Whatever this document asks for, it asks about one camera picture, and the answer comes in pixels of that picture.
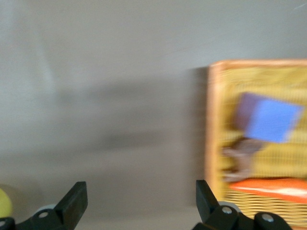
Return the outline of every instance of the wicker basket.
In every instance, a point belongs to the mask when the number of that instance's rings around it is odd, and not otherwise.
[[[223,170],[232,167],[233,160],[221,154],[222,147],[243,135],[232,122],[243,92],[307,107],[307,59],[227,60],[211,65],[205,141],[205,178],[218,200],[236,203],[251,218],[259,211],[270,211],[292,226],[307,227],[306,204],[232,191],[223,182]],[[269,144],[254,155],[252,171],[256,178],[307,178],[307,109],[287,143]]]

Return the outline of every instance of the yellow ball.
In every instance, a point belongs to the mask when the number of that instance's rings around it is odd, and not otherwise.
[[[12,202],[8,195],[0,189],[0,218],[12,215]]]

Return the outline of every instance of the white surface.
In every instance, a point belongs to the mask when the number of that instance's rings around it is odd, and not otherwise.
[[[193,203],[199,68],[304,58],[305,3],[1,0],[0,187],[17,221],[79,180],[84,223]]]
[[[172,212],[153,213],[151,215],[136,215],[130,218],[108,219],[92,223],[80,222],[76,230],[190,230],[201,222],[197,209],[185,207]]]

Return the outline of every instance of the blue block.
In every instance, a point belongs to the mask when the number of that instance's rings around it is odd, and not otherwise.
[[[246,92],[237,109],[235,126],[247,138],[282,143],[287,141],[302,111],[302,106]]]

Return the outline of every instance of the toy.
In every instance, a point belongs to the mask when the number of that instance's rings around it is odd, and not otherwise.
[[[235,126],[246,138],[283,143],[302,110],[296,104],[246,92],[237,109]]]
[[[224,180],[234,182],[248,178],[251,173],[252,156],[263,147],[264,143],[261,140],[242,138],[231,148],[223,148],[225,156],[236,160],[236,166],[232,169],[232,172],[226,173]]]
[[[247,179],[233,183],[229,188],[245,193],[307,204],[307,182],[300,179]]]
[[[235,126],[244,131],[245,138],[230,148],[223,148],[225,156],[236,160],[236,166],[232,172],[226,172],[224,180],[237,182],[248,178],[253,154],[266,142],[286,142],[302,110],[299,105],[244,93],[236,112]]]
[[[12,202],[8,195],[0,189],[0,218],[12,214]]]

